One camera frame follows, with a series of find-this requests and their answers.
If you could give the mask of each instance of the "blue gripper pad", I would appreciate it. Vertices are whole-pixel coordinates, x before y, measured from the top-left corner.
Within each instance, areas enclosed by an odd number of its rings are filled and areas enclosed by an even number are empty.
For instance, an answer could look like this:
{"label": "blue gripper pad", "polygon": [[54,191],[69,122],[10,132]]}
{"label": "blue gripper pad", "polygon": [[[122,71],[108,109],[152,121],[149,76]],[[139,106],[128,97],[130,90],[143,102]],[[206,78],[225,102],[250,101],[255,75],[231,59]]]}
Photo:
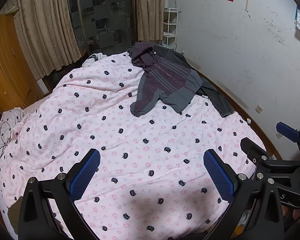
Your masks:
{"label": "blue gripper pad", "polygon": [[207,150],[203,155],[203,164],[206,167],[214,185],[221,198],[232,202],[238,187],[236,173],[232,168],[224,163],[218,154],[213,150]]}
{"label": "blue gripper pad", "polygon": [[74,164],[70,169],[68,179],[71,181],[69,181],[68,191],[72,203],[82,198],[99,165],[100,152],[96,149],[91,149],[81,162]]}
{"label": "blue gripper pad", "polygon": [[286,125],[283,122],[277,123],[276,126],[277,132],[281,133],[284,137],[288,138],[290,141],[296,143],[300,141],[299,133],[291,128],[290,126]]}

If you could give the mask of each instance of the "patterned curtain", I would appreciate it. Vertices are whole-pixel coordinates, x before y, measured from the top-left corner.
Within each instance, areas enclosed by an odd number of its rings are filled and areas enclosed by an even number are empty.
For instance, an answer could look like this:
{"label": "patterned curtain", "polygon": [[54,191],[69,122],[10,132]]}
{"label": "patterned curtain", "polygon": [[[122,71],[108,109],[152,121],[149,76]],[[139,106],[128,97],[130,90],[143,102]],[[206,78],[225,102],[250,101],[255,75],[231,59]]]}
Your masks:
{"label": "patterned curtain", "polygon": [[164,0],[137,0],[138,40],[163,38]]}
{"label": "patterned curtain", "polygon": [[18,40],[36,79],[81,57],[67,0],[8,0],[0,13],[14,6],[19,7],[14,16]]}

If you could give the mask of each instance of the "wardrobe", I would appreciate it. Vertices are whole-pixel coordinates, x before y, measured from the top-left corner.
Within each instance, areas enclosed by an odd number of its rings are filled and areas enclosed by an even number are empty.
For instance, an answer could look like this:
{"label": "wardrobe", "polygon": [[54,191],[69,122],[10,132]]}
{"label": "wardrobe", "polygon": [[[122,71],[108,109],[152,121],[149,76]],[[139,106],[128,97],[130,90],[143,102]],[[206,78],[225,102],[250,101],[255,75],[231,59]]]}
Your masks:
{"label": "wardrobe", "polygon": [[44,97],[22,53],[12,14],[0,15],[0,112]]}

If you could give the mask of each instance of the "bed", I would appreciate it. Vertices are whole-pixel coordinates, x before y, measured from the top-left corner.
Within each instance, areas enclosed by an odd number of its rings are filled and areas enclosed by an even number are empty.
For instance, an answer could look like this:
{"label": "bed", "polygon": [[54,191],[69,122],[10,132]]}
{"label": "bed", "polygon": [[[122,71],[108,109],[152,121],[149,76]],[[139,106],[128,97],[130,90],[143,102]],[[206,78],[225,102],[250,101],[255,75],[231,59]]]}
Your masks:
{"label": "bed", "polygon": [[[249,177],[254,165],[240,141],[248,137],[264,148],[262,141],[237,112],[221,118],[208,98],[197,95],[182,115],[158,101],[146,115],[133,116],[142,74],[127,53],[74,69],[11,127],[0,159],[0,209],[15,239],[7,212],[28,178],[68,172],[91,148],[100,151],[101,163],[75,205],[100,239],[177,239],[203,232],[225,211],[203,153],[214,149]],[[51,207],[69,235],[54,201]]]}

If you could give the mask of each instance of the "glass sliding door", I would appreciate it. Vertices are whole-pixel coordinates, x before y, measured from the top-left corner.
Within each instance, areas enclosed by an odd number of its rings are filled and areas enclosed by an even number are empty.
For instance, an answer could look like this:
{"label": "glass sliding door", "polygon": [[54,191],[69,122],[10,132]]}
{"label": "glass sliding door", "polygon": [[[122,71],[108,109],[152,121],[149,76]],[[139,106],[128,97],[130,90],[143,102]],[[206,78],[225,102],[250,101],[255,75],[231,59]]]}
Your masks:
{"label": "glass sliding door", "polygon": [[102,52],[110,56],[125,52],[134,44],[132,0],[76,0],[76,2],[69,0],[68,3],[73,29],[82,30],[89,54]]}

